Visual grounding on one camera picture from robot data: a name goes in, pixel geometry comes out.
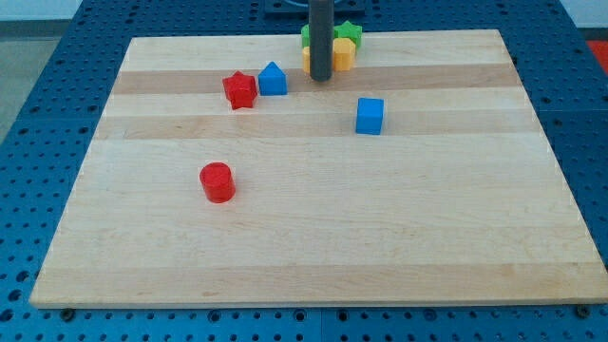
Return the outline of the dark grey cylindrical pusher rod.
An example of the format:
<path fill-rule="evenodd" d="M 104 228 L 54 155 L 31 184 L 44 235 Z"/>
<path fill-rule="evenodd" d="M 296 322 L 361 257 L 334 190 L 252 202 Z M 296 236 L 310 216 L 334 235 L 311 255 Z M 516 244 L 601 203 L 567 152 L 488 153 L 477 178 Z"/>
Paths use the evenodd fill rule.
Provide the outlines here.
<path fill-rule="evenodd" d="M 309 1 L 310 75 L 326 82 L 333 75 L 333 1 Z"/>

